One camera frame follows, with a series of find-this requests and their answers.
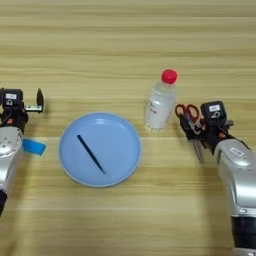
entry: clear plastic bottle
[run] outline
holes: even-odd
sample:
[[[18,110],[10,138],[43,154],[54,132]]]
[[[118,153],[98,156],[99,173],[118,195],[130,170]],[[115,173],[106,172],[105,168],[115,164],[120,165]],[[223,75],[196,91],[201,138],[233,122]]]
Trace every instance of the clear plastic bottle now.
[[[177,73],[167,69],[162,73],[162,81],[152,88],[145,115],[147,128],[161,130],[167,125],[176,102],[176,79]]]

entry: blue tape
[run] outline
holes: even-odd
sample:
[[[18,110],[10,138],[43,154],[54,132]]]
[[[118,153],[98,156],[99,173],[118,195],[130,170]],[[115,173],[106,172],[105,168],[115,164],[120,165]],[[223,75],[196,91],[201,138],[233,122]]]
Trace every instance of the blue tape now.
[[[36,155],[42,155],[45,151],[46,145],[33,140],[23,139],[23,149],[24,151]]]

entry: scissors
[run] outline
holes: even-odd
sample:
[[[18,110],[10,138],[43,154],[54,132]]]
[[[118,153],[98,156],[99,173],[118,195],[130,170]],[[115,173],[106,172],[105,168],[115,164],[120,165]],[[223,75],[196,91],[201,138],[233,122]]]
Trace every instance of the scissors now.
[[[188,104],[187,106],[184,104],[178,104],[175,107],[175,114],[177,117],[180,115],[185,115],[189,120],[192,121],[193,124],[199,119],[199,110],[193,104]]]
[[[193,130],[195,135],[200,134],[200,131],[196,129],[196,122],[199,119],[199,110],[198,108],[193,104],[188,104],[185,106],[184,104],[178,104],[175,107],[175,114],[177,117],[180,117],[180,115],[185,115],[188,119],[188,124],[190,128]],[[193,140],[193,147],[196,152],[198,160],[202,163],[203,162],[203,156],[202,156],[202,148],[201,143],[199,140]]]

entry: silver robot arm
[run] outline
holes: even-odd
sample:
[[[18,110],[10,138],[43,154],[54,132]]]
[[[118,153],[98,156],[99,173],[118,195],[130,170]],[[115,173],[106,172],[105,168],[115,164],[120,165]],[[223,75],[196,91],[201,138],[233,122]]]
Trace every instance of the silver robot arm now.
[[[228,139],[214,151],[227,191],[235,256],[256,256],[256,155],[244,143]]]
[[[23,92],[19,89],[0,90],[0,216],[13,183],[16,167],[23,151],[22,141],[28,112],[43,112],[42,91],[37,92],[37,105],[25,107]]]
[[[180,126],[189,141],[200,141],[217,162],[227,191],[234,255],[256,256],[256,155],[229,133],[234,123],[227,120],[222,101],[203,103],[200,109],[203,118],[196,133],[184,114],[179,115]]]
[[[0,215],[16,175],[22,154],[22,132],[16,127],[0,128]]]

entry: scissors blade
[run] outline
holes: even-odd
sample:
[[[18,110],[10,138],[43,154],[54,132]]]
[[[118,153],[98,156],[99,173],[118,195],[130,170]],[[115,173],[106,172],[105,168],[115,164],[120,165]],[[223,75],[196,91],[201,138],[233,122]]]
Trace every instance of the scissors blade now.
[[[193,142],[193,147],[196,152],[197,159],[199,160],[200,163],[204,162],[203,154],[202,154],[202,146],[199,140],[194,140]]]

